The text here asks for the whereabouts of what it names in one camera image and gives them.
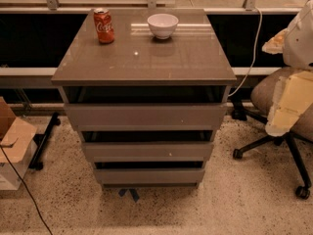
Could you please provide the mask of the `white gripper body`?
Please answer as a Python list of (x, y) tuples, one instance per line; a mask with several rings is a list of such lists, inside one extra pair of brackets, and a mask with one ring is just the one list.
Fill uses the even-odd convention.
[(288, 25), (285, 34), (283, 59), (288, 66), (300, 69), (312, 69), (313, 0), (307, 1)]

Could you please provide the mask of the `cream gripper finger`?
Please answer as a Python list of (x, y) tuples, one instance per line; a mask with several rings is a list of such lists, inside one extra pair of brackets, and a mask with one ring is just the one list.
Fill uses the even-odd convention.
[(268, 54), (282, 54), (285, 49), (286, 29), (282, 29), (262, 46), (262, 51)]
[(272, 102), (265, 130), (271, 136), (283, 136), (313, 104), (313, 73), (301, 71), (280, 76)]

